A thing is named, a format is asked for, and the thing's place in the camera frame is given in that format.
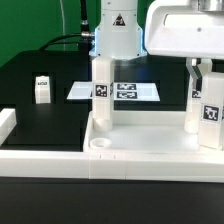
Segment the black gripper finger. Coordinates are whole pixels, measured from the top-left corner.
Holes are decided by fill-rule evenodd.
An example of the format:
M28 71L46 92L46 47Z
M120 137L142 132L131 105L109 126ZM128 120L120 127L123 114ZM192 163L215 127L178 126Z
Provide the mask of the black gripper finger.
M202 74L199 69L199 64L201 63L200 59L197 58L187 58L186 59L186 68L192 77L193 80L193 89L200 90L202 83Z

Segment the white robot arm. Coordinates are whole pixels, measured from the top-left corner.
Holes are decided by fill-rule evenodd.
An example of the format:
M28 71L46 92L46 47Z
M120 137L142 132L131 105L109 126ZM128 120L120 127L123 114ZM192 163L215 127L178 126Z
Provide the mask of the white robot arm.
M224 0L154 0L144 45L150 55L185 58L196 86L198 59L224 60Z

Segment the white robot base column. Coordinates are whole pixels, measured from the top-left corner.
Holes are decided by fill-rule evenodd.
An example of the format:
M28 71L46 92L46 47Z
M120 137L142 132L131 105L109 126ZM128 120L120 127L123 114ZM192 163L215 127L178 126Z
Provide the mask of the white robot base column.
M147 55L137 22L138 0L101 0L101 21L95 28L92 57L133 60Z

